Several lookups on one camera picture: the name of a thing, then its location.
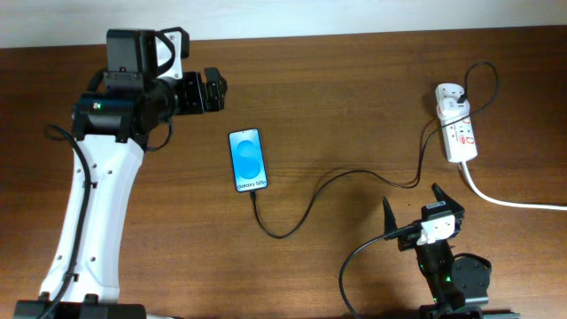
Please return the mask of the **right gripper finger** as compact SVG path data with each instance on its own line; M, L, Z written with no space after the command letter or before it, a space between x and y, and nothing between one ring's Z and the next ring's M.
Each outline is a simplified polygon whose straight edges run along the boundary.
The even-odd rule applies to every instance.
M461 222L464 218L465 209L454 199L449 197L436 183L431 186L434 196L438 202L444 201L448 206L448 209L455 216L458 222Z
M383 197L382 203L384 209L384 240L391 240L398 230L398 226L387 197Z

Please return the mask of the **blue screen smartphone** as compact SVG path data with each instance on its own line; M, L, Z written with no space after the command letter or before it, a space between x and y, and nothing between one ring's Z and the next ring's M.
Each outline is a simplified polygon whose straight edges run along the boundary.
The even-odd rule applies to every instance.
M229 133L229 148L237 192L268 187L260 132L249 128Z

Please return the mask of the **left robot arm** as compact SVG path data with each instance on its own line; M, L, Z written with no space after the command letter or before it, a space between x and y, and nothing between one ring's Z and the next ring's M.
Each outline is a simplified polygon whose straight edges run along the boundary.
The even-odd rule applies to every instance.
M36 300L18 318L145 318L143 305L119 301L119 259L128 199L150 150L149 137L176 115L218 112L226 80L218 69L186 72L189 34L111 29L107 65L72 109L58 138L74 152L74 177L58 248Z

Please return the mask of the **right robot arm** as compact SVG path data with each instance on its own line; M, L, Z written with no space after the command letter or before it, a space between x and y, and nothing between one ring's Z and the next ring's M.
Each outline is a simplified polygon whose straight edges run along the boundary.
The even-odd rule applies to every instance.
M454 254L448 240L461 231L465 209L436 183L436 202L421 208L421 218L399 227L389 201L383 199L384 238L395 239L401 252L416 252L417 265L432 298L419 307L422 318L519 318L510 310L484 312L489 302L492 263L476 254Z

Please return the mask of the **white USB charger plug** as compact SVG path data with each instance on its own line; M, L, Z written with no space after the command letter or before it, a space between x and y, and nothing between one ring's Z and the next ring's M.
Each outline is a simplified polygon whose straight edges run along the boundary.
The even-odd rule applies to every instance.
M455 97L443 97L438 101L437 115L443 121L468 115L469 113L470 103L467 100L458 103Z

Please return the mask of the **white power strip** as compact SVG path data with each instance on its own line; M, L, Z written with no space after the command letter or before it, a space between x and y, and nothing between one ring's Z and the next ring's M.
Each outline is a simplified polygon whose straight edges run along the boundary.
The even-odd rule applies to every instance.
M458 103L462 103L458 99L463 93L464 88L455 83L442 83L435 89L437 104L443 97L455 97ZM469 115L445 121L439 119L447 160L451 163L473 160L478 155Z

